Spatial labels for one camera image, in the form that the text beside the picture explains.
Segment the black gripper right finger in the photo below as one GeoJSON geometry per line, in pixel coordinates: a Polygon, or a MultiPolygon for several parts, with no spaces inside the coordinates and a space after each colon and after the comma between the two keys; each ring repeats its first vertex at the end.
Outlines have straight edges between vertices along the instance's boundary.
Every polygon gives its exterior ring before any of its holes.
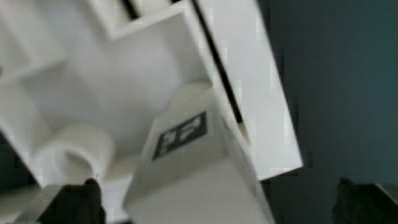
{"type": "Polygon", "coordinates": [[[398,184],[340,180],[332,224],[398,224],[398,184]]]}

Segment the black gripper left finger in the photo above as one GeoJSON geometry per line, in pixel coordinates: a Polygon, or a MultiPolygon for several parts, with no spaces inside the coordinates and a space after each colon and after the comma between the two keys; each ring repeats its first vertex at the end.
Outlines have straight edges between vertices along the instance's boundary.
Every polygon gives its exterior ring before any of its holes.
{"type": "Polygon", "coordinates": [[[48,185],[11,224],[107,224],[98,181],[48,185]]]}

